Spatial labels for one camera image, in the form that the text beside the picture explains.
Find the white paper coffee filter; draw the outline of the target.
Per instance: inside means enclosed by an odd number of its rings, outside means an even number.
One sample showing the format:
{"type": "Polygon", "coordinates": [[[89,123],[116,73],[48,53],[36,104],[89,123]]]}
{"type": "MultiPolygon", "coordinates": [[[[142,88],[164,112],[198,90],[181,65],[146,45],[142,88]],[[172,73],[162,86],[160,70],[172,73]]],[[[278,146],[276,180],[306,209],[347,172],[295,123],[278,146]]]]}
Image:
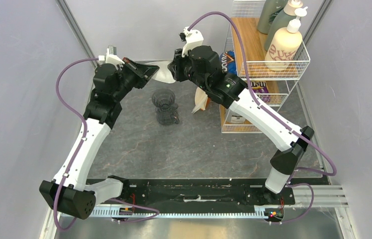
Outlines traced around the white paper coffee filter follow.
{"type": "Polygon", "coordinates": [[[168,69],[168,65],[170,63],[171,63],[170,60],[146,63],[146,65],[155,65],[159,67],[159,70],[151,78],[162,83],[167,84],[175,83],[176,81],[174,80],[171,71],[168,69]]]}

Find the dark transparent coffee dripper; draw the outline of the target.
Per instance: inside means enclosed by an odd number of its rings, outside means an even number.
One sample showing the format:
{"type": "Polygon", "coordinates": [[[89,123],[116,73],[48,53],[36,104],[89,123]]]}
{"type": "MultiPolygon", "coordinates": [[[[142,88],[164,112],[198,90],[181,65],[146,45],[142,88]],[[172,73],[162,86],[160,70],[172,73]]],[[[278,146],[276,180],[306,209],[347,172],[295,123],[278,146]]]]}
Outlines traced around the dark transparent coffee dripper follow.
{"type": "Polygon", "coordinates": [[[156,90],[151,99],[157,113],[173,112],[178,109],[175,94],[170,89],[156,90]]]}

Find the clear glass carafe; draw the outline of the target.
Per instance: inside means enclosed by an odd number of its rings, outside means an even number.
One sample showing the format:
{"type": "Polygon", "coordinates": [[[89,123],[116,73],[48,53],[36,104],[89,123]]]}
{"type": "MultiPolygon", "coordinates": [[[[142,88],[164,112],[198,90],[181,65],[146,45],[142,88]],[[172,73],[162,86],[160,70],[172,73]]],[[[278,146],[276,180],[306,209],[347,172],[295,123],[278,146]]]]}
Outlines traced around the clear glass carafe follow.
{"type": "Polygon", "coordinates": [[[179,124],[180,119],[177,109],[162,110],[156,108],[156,119],[161,125],[179,124]]]}

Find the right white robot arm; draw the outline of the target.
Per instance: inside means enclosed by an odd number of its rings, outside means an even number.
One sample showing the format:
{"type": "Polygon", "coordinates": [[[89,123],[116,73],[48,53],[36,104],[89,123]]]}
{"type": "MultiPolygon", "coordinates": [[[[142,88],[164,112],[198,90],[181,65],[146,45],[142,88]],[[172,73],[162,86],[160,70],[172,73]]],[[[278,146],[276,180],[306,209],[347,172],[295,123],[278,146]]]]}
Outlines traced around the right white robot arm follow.
{"type": "Polygon", "coordinates": [[[306,152],[314,130],[288,122],[257,98],[244,80],[224,72],[219,55],[210,46],[198,46],[188,52],[176,49],[168,69],[175,81],[193,82],[211,101],[244,117],[275,144],[277,152],[270,161],[262,197],[269,204],[280,200],[282,189],[306,152]]]}

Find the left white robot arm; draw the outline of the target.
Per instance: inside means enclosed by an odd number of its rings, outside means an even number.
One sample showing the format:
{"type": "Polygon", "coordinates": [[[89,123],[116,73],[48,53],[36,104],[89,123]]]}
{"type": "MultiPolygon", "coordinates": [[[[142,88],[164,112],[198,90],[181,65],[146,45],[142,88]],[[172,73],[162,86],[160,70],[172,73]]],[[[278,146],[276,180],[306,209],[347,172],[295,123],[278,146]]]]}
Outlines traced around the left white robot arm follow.
{"type": "Polygon", "coordinates": [[[110,176],[103,181],[87,184],[92,163],[105,138],[114,127],[122,111],[121,100],[134,88],[142,89],[160,69],[156,65],[136,63],[128,58],[111,62],[101,61],[95,69],[89,103],[83,114],[70,106],[61,96],[59,85],[64,73],[86,59],[66,66],[57,77],[55,91],[60,102],[81,120],[79,134],[65,162],[51,181],[42,181],[39,191],[53,211],[55,224],[59,214],[76,219],[86,219],[94,207],[115,199],[126,203],[131,190],[124,186],[126,180],[110,176]]]}

